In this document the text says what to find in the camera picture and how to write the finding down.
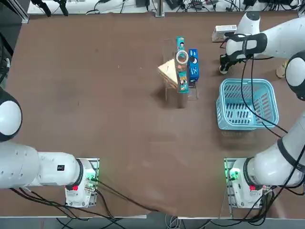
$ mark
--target blue plastic basket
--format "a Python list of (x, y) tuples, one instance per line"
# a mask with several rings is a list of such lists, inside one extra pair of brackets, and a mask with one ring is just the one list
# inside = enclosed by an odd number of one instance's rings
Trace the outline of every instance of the blue plastic basket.
[[(251, 95), (251, 79), (243, 79), (243, 95), (247, 105), (254, 111)], [(279, 120), (275, 92), (264, 79), (253, 79), (253, 99), (256, 113), (277, 124)], [(226, 79), (219, 87), (216, 101), (218, 127), (222, 130), (255, 130), (265, 128), (262, 120), (245, 106), (241, 94), (241, 79)], [(263, 121), (273, 128), (274, 125)]]

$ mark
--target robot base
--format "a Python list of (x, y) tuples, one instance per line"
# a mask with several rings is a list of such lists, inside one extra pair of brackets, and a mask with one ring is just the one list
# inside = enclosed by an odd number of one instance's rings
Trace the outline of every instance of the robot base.
[(224, 168), (227, 181), (227, 192), (230, 206), (230, 213), (233, 208), (252, 208), (253, 204), (263, 194), (263, 189), (250, 190), (244, 179), (243, 167), (246, 158), (225, 158)]
[(76, 208), (88, 208), (96, 205), (97, 194), (95, 189), (97, 182), (91, 178), (98, 178), (100, 160), (98, 158), (79, 158), (83, 165), (83, 176), (81, 183), (73, 190), (67, 190), (66, 205)]

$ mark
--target white cable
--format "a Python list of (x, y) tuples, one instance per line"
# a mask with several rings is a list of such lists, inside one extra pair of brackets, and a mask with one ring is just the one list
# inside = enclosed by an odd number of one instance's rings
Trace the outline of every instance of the white cable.
[(179, 229), (181, 225), (181, 219), (176, 216), (172, 216), (170, 219), (170, 224), (167, 224), (167, 214), (165, 214), (165, 224), (167, 229)]
[(103, 11), (96, 10), (96, 11), (87, 12), (86, 15), (88, 15), (88, 14), (100, 14), (100, 13), (104, 13), (104, 12), (109, 11), (109, 10), (114, 10), (114, 9), (116, 9), (116, 8), (118, 8), (118, 7), (120, 7), (120, 6), (122, 6), (123, 4), (127, 3), (128, 1), (130, 1), (130, 0), (126, 0), (125, 2), (120, 3), (119, 5), (113, 6), (113, 7), (111, 7), (110, 9), (107, 9), (107, 10), (103, 10)]

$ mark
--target blue box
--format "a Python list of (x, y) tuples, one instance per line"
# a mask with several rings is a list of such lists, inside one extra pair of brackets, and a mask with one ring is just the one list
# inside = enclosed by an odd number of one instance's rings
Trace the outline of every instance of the blue box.
[(197, 49), (189, 50), (189, 78), (190, 82), (196, 82), (199, 79), (199, 63)]

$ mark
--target floor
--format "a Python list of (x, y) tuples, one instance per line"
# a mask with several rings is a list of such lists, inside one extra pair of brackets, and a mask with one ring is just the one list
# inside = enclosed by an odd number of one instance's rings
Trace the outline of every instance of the floor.
[[(19, 0), (20, 4), (27, 9), (29, 0)], [(21, 28), (20, 18), (3, 6), (0, 3), (0, 31), (7, 38), (8, 42), (15, 47), (19, 31)], [(62, 222), (68, 222), (68, 219), (61, 219)], [(198, 229), (205, 223), (205, 220), (200, 219), (185, 219), (185, 226), (187, 229)], [(229, 220), (215, 220), (214, 222), (222, 225), (231, 224)], [(69, 223), (72, 229), (99, 229), (109, 224), (107, 219), (94, 218), (89, 221), (78, 221), (74, 220)], [(164, 214), (162, 213), (151, 213), (147, 219), (122, 219), (120, 224), (127, 229), (164, 229), (166, 228), (164, 222)], [(0, 218), (1, 229), (17, 229), (17, 228), (31, 228), (31, 229), (60, 229), (62, 225), (54, 218)], [(111, 225), (109, 229), (119, 228), (117, 225)], [(216, 229), (218, 226), (209, 224), (206, 226), (207, 229)], [(234, 229), (247, 229), (254, 228), (246, 223), (232, 226)], [(268, 219), (261, 226), (262, 229), (303, 229), (303, 220), (285, 220), (285, 219)]]

